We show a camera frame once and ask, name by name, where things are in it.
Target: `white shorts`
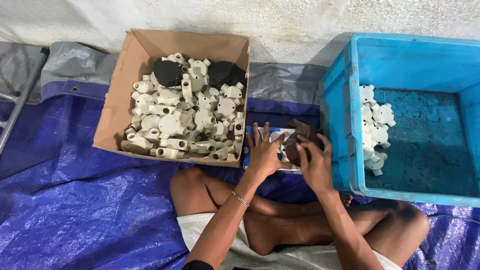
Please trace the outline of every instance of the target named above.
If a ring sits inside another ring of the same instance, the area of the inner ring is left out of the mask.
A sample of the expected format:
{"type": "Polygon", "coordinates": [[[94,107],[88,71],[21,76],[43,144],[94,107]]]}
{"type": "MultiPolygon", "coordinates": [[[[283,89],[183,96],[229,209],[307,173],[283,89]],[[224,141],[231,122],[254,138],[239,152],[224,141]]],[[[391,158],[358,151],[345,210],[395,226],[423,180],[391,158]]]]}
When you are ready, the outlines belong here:
{"type": "MultiPolygon", "coordinates": [[[[188,250],[192,250],[213,215],[203,213],[177,217],[188,250]]],[[[376,251],[374,254],[385,270],[402,270],[382,254],[376,251]]],[[[267,256],[258,255],[249,248],[243,220],[230,250],[218,269],[232,270],[234,267],[252,270],[342,270],[334,245],[291,246],[267,256]]]]}

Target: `cardboard box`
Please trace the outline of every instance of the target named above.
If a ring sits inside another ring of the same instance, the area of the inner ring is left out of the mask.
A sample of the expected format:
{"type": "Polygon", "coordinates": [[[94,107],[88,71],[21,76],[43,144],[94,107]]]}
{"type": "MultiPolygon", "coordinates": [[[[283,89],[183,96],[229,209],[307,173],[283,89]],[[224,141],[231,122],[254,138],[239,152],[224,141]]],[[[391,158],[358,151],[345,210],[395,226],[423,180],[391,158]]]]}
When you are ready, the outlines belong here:
{"type": "MultiPolygon", "coordinates": [[[[264,128],[259,127],[258,128],[260,132],[260,139],[263,140],[262,134],[264,133],[264,128]]],[[[247,126],[245,129],[248,133],[253,135],[253,128],[251,126],[247,126]]],[[[270,142],[275,141],[282,133],[287,133],[286,136],[290,136],[295,132],[294,128],[278,128],[278,127],[270,127],[268,128],[268,131],[270,131],[270,142]]],[[[277,149],[277,156],[279,160],[282,160],[282,153],[280,153],[280,149],[277,149]]],[[[245,145],[244,151],[243,151],[243,168],[246,169],[250,165],[250,148],[248,144],[245,145]]],[[[300,168],[297,169],[278,169],[277,172],[281,173],[292,173],[292,174],[301,174],[300,168]]]]}
{"type": "MultiPolygon", "coordinates": [[[[163,30],[131,30],[127,32],[113,72],[110,89],[96,129],[94,147],[133,158],[169,160],[123,152],[120,150],[120,143],[126,139],[124,131],[132,119],[134,100],[130,95],[134,91],[133,83],[141,80],[143,74],[152,73],[155,60],[176,52],[200,60],[208,58],[213,61],[231,61],[246,70],[247,77],[249,74],[250,41],[248,37],[163,30]]],[[[246,115],[248,83],[242,94],[245,97],[243,113],[246,115]]],[[[170,161],[238,168],[240,155],[241,151],[236,159],[229,156],[228,160],[190,158],[170,161]]]]}

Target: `metal ladder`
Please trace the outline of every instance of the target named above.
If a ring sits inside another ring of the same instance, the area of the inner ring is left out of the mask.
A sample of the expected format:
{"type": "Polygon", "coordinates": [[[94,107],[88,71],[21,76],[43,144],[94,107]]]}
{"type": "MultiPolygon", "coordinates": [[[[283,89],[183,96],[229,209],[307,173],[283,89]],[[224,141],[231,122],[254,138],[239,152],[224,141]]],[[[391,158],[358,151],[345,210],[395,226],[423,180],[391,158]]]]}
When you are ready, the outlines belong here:
{"type": "Polygon", "coordinates": [[[36,80],[40,76],[40,72],[42,71],[43,65],[47,61],[47,57],[49,53],[50,53],[49,49],[42,48],[42,50],[40,51],[40,54],[37,57],[37,60],[32,69],[32,72],[30,73],[30,76],[28,77],[27,82],[25,84],[26,89],[25,91],[21,92],[20,96],[15,97],[12,95],[0,93],[0,98],[4,98],[6,100],[9,100],[15,103],[15,107],[13,108],[13,111],[10,117],[8,118],[8,120],[0,121],[0,128],[3,128],[0,134],[0,155],[3,152],[5,145],[7,144],[8,137],[10,137],[10,134],[12,133],[13,126],[15,125],[15,122],[17,122],[18,116],[20,115],[20,112],[22,111],[25,105],[25,102],[28,99],[30,92],[32,92],[32,89],[35,86],[36,80]]]}

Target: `concrete wall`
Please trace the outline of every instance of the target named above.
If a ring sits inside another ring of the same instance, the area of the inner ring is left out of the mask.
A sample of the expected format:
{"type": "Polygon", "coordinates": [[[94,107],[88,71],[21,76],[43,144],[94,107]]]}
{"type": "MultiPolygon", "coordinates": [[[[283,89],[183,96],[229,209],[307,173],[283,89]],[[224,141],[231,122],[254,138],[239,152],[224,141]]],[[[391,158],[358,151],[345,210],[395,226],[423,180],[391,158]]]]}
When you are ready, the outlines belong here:
{"type": "Polygon", "coordinates": [[[235,33],[252,61],[329,66],[351,32],[480,39],[480,0],[2,0],[0,40],[119,51],[130,28],[235,33]]]}

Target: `blue plastic crate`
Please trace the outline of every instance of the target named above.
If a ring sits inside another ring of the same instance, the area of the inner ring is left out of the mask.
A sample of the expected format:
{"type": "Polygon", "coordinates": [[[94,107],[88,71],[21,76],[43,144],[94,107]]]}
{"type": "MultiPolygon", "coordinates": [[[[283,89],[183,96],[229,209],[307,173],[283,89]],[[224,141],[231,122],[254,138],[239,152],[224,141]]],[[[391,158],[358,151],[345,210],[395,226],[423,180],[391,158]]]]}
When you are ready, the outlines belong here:
{"type": "Polygon", "coordinates": [[[480,41],[354,34],[320,82],[334,184],[356,194],[480,207],[480,41]],[[391,103],[383,175],[363,166],[360,85],[391,103]]]}

